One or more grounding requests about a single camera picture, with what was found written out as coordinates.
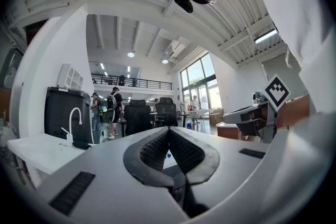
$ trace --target white faucet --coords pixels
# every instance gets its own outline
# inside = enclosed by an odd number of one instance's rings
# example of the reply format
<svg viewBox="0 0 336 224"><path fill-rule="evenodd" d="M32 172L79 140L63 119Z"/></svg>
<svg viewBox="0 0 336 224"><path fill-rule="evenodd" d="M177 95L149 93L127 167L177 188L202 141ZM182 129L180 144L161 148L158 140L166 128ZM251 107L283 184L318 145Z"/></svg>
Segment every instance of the white faucet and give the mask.
<svg viewBox="0 0 336 224"><path fill-rule="evenodd" d="M70 112L70 117L69 117L69 132L67 130L65 130L63 127L61 128L63 131L65 131L67 133L67 140L69 140L71 143L73 142L72 133L71 133L71 119L72 119L72 114L73 114L73 112L75 110L78 110L78 112L79 112L79 124L82 125L82 113L80 112L79 108L74 108Z"/></svg>

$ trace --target person standing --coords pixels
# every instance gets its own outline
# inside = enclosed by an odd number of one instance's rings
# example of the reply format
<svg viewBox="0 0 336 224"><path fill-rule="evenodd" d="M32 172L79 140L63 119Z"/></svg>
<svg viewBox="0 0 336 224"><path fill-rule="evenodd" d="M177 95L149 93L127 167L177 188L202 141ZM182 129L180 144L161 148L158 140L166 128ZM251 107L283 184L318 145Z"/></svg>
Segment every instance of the person standing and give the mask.
<svg viewBox="0 0 336 224"><path fill-rule="evenodd" d="M197 96L193 96L193 100L191 100L190 102L190 110L199 110L201 108L198 100L197 100Z"/></svg>
<svg viewBox="0 0 336 224"><path fill-rule="evenodd" d="M115 135L118 135L117 133L117 123L119 121L119 119L123 116L124 114L124 105L122 102L122 96L121 94L119 94L119 88L118 87L114 87L113 91L111 92L112 98L115 99L117 106L116 108L114 108L114 119L111 123L110 126L110 135L109 135L109 139L114 139Z"/></svg>
<svg viewBox="0 0 336 224"><path fill-rule="evenodd" d="M92 134L93 134L93 142L95 144L99 144L100 142L100 111L99 111L99 97L97 95L97 93L93 93L93 101L92 101L92 113L93 113L93 117L92 117Z"/></svg>

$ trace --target man with backpack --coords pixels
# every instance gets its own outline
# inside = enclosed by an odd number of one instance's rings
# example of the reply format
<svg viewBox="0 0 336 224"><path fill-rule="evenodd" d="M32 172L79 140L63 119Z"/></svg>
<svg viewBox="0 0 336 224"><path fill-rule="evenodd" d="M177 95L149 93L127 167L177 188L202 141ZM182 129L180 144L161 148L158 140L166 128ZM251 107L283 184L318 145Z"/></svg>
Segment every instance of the man with backpack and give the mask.
<svg viewBox="0 0 336 224"><path fill-rule="evenodd" d="M93 142L95 144L99 144L100 142L100 110L102 110L102 102L99 100L97 93L93 93L93 101L92 101L92 134L93 134Z"/></svg>
<svg viewBox="0 0 336 224"><path fill-rule="evenodd" d="M122 102L122 97L121 97L121 94L119 94L118 92L119 92L118 87L114 87L113 91L107 98L108 104L111 103L111 105L108 105L108 106L113 106L114 108L114 119L111 122L109 139L114 139L115 135L118 135L117 123L118 123L119 118L124 113L124 105Z"/></svg>

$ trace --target floor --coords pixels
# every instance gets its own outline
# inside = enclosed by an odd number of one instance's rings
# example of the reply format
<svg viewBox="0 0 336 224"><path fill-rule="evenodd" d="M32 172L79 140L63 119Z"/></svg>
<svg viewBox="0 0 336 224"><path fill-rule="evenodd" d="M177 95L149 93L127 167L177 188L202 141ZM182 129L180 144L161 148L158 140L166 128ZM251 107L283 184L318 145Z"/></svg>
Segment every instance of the floor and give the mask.
<svg viewBox="0 0 336 224"><path fill-rule="evenodd" d="M183 127L183 120L177 120L177 123L179 124L179 127ZM100 142L106 142L106 141L110 141L109 139L107 139L108 135L109 135L109 125L108 124L104 124L101 123L101 125L104 125L103 128L103 132L104 132L104 137L102 136L100 139ZM118 135L115 136L115 139L119 139L122 138L121 137L121 124L117 125L117 131L118 131ZM209 120L199 120L199 124L197 125L193 125L192 124L192 130L194 131L198 131L201 133L205 133L205 134L211 134L211 135L217 135L217 127L215 125L210 125Z"/></svg>

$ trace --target mesh chair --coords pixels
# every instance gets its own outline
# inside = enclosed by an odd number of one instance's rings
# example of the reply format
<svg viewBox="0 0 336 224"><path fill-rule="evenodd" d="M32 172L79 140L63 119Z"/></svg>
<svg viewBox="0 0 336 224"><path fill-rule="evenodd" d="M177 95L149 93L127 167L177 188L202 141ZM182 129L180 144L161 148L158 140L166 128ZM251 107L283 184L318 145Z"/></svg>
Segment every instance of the mesh chair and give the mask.
<svg viewBox="0 0 336 224"><path fill-rule="evenodd" d="M145 100L131 100L125 106L126 136L151 129L150 113L151 108L146 105Z"/></svg>
<svg viewBox="0 0 336 224"><path fill-rule="evenodd" d="M178 126L176 118L176 105L171 98L161 97L160 102L155 104L158 117L164 117L163 126Z"/></svg>

